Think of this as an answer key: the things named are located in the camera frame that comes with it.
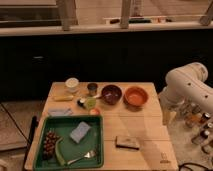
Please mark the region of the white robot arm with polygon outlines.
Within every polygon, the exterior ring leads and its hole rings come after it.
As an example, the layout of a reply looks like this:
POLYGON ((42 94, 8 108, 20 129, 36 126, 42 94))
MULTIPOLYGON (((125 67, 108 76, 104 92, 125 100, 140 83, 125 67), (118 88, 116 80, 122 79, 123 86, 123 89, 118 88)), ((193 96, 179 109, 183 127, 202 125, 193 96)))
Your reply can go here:
POLYGON ((213 114, 213 88, 205 84, 207 78, 208 70, 199 62, 172 69, 166 74, 166 86, 158 95, 164 125, 169 124, 170 112, 179 109, 186 100, 213 114))

